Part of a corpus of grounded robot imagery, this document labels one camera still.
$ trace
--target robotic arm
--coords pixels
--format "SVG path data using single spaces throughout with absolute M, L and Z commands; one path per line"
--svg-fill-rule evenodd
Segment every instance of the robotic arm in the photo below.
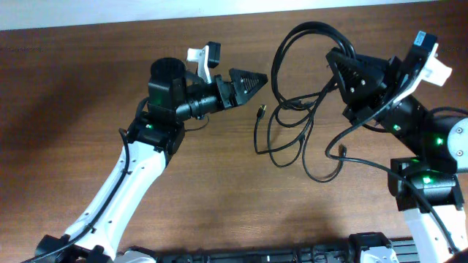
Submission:
M 198 63 L 197 75 L 176 58 L 161 58 L 151 65 L 149 97 L 137 107 L 116 166 L 88 208 L 60 239 L 45 235 L 28 262 L 128 262 L 116 259 L 121 236 L 150 185 L 163 173 L 185 136 L 184 121 L 229 110 L 248 102 L 267 82 L 264 74 L 240 69 L 211 81 L 208 68 L 219 63 L 220 44 L 189 49 L 187 60 Z M 135 252 L 144 262 L 154 260 Z
M 445 262 L 457 252 L 454 246 L 459 250 L 468 247 L 464 200 L 457 175 L 468 172 L 468 118 L 435 116 L 442 111 L 465 112 L 450 107 L 427 110 L 410 95 L 421 80 L 443 85 L 450 76 L 452 69 L 436 59 L 437 47 L 436 36 L 420 31 L 403 61 L 397 57 L 385 61 L 361 55 L 354 59 L 337 49 L 327 54 L 347 104 L 343 115 L 350 123 L 358 125 L 373 118 L 417 156 L 390 160 L 391 170 L 425 197 L 446 230 L 415 192 L 390 173 L 388 188 L 404 214 L 421 262 Z M 384 262 L 384 256 L 370 254 L 363 250 L 372 262 Z

